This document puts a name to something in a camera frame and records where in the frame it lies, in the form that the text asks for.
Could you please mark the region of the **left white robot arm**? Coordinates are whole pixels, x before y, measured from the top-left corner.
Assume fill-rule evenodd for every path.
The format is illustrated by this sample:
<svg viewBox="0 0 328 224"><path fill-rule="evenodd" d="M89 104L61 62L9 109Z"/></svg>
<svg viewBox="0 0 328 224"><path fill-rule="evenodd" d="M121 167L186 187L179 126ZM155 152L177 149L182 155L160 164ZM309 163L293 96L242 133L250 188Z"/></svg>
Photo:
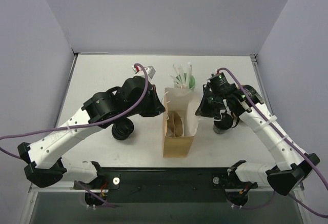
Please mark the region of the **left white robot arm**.
<svg viewBox="0 0 328 224"><path fill-rule="evenodd" d="M98 92L87 100L69 120L55 132L34 143L21 143L20 158L27 180L40 188L61 180L80 181L97 189L105 175L99 163L66 159L63 155L82 140L107 127L117 140L125 140L134 131L130 116L156 117L164 113L155 85L144 77L128 78L121 87Z"/></svg>

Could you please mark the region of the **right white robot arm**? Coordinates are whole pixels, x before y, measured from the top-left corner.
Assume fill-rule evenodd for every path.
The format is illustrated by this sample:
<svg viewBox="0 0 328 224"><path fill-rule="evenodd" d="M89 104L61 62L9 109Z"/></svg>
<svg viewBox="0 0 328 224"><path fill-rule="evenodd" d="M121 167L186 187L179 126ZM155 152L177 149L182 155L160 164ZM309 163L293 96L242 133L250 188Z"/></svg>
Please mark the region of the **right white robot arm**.
<svg viewBox="0 0 328 224"><path fill-rule="evenodd" d="M197 116L213 118L214 127L226 131L242 121L260 139L274 159L274 164L255 164L240 160L228 168L227 180L233 187L244 182L265 184L286 196L320 162L315 153L300 148L277 122L260 94L250 85L238 87L217 72L203 86Z"/></svg>

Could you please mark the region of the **brown paper bag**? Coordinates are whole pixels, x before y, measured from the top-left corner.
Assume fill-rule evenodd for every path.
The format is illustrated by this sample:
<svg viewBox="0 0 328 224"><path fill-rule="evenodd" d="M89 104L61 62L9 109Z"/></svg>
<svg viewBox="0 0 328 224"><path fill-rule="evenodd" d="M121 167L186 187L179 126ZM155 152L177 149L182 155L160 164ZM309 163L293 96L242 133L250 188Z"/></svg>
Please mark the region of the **brown paper bag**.
<svg viewBox="0 0 328 224"><path fill-rule="evenodd" d="M200 97L187 89L165 88L163 105L166 109L162 123L163 157L187 157L198 129L195 112L200 105Z"/></svg>

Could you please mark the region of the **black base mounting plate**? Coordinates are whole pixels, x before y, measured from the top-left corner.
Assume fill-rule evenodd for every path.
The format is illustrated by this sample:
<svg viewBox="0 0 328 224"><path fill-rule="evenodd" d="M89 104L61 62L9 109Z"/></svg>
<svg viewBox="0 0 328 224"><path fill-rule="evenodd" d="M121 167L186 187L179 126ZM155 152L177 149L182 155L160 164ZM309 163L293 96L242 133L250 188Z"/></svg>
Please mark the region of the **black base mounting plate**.
<svg viewBox="0 0 328 224"><path fill-rule="evenodd" d="M245 204L257 183L229 177L227 168L114 168L102 169L103 178L87 184L104 188L110 203L225 202L230 196Z"/></svg>

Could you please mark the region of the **green straw holder cup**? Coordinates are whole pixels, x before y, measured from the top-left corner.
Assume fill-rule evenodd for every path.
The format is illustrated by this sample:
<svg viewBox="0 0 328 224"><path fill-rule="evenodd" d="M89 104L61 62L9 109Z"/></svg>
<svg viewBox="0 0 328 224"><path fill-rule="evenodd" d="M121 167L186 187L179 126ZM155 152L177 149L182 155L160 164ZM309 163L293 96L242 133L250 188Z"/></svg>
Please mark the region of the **green straw holder cup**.
<svg viewBox="0 0 328 224"><path fill-rule="evenodd" d="M174 81L174 88L181 88L180 76L178 75L176 77L176 79L177 79L177 81ZM194 91L195 86L196 86L196 80L195 80L194 76L191 75L189 78L189 90Z"/></svg>

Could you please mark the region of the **black coffee cup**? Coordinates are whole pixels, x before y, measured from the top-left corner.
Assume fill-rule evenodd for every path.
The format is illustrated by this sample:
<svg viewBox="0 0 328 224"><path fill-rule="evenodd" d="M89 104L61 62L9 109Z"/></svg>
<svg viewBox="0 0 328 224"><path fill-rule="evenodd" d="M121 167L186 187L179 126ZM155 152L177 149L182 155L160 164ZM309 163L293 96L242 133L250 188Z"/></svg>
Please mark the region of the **black coffee cup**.
<svg viewBox="0 0 328 224"><path fill-rule="evenodd" d="M224 121L214 121L213 131L216 134L224 134L233 126L233 123L228 123Z"/></svg>

